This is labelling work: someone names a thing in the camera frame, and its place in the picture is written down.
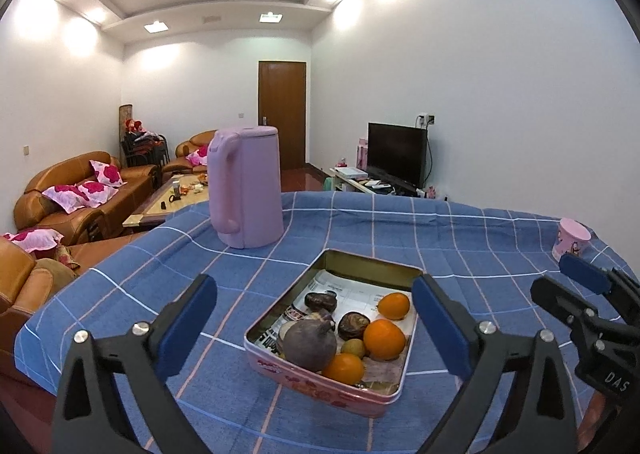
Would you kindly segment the person's right hand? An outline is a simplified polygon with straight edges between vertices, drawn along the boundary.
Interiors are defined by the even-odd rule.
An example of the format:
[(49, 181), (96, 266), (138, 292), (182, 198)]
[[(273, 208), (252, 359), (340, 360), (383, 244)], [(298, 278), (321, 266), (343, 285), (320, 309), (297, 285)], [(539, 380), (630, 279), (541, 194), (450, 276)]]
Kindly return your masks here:
[(582, 452), (593, 440), (606, 410), (606, 396), (595, 392), (577, 430), (577, 451)]

